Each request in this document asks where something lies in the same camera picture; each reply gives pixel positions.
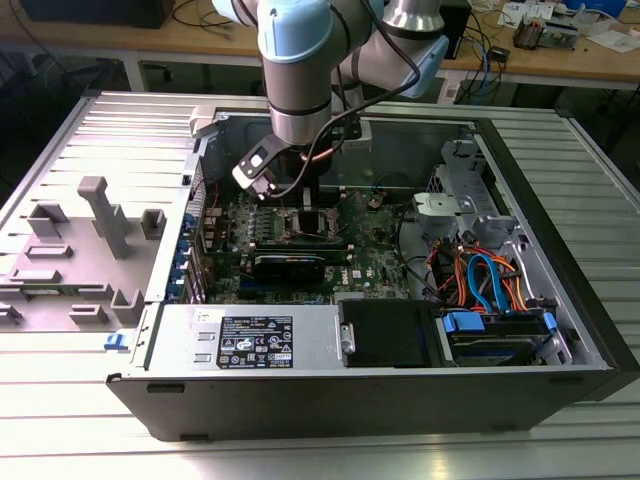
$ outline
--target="robotic arm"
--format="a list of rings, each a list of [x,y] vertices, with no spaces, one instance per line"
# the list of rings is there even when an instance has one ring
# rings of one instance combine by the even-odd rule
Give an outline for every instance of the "robotic arm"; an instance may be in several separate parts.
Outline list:
[[[440,0],[213,0],[231,20],[258,28],[273,135],[235,167],[240,186],[261,199],[295,193],[313,203],[318,177],[331,166],[332,132],[364,108],[394,94],[420,96],[448,47]],[[362,83],[389,92],[331,118],[333,78],[349,91]],[[293,185],[277,193],[269,164],[278,160]]]

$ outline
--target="white label sticker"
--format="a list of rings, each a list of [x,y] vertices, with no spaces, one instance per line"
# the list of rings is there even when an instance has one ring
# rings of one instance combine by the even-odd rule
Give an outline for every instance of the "white label sticker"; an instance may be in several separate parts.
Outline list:
[[[196,323],[220,322],[224,317],[225,310],[219,308],[200,308],[193,314],[193,321]]]

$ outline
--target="motherboard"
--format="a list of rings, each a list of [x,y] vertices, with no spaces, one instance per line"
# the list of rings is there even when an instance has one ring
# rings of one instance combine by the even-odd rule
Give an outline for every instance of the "motherboard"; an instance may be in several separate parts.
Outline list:
[[[401,208],[383,192],[321,192],[318,229],[311,234],[302,231],[291,204],[259,202],[246,193],[215,201],[203,229],[213,277],[207,302],[332,305],[408,298],[407,271],[395,249]],[[286,270],[289,281],[265,281],[259,267],[267,264],[269,275],[279,278]]]

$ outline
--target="green circuit board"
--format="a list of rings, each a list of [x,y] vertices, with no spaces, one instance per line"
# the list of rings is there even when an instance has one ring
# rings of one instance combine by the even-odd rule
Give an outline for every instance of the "green circuit board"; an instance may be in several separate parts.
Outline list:
[[[406,270],[394,246],[399,206],[376,203],[371,191],[343,192],[335,205],[320,209],[320,228],[328,232],[331,223],[333,236],[292,233],[295,208],[259,205],[245,194],[221,208],[207,232],[215,279],[210,303],[331,305],[345,298],[408,298]],[[322,257],[324,280],[256,286],[246,265],[265,254]]]

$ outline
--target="workbench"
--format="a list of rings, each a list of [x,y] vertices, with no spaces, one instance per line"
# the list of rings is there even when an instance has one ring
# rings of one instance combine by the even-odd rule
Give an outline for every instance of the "workbench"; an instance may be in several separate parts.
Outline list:
[[[234,24],[229,30],[222,31],[232,36],[231,40],[226,40],[201,28],[181,25],[172,18],[158,30],[147,30],[31,22],[22,9],[18,14],[29,31],[53,54],[122,61],[132,91],[148,90],[141,62],[260,66],[255,29],[241,25]],[[514,30],[496,26],[497,12],[477,15],[482,30],[494,37],[492,43],[511,50],[503,74],[504,82],[632,90],[640,81],[640,49],[621,54],[581,38],[575,51],[520,50],[513,47]],[[195,4],[182,9],[180,18],[197,23]],[[216,18],[220,17],[212,15],[208,20],[215,23]],[[640,22],[640,12],[626,9],[621,19]],[[469,20],[469,25],[477,28],[473,19]],[[458,57],[442,64],[438,77],[443,77],[445,82],[438,103],[453,103],[460,83],[475,75],[480,62],[472,48],[469,42],[463,42]],[[16,22],[8,0],[0,2],[0,49],[43,53]]]
[[[25,217],[36,201],[92,215],[75,193],[84,175],[105,176],[127,216],[171,212],[193,148],[189,118],[213,103],[199,95],[82,98],[0,210],[0,275],[31,232]],[[640,195],[577,122],[539,109],[388,103],[370,111],[491,119],[640,358]],[[640,472],[640,382],[529,432],[163,443],[104,385],[129,361],[127,353],[105,352],[105,339],[86,331],[0,334],[5,477],[610,479]]]

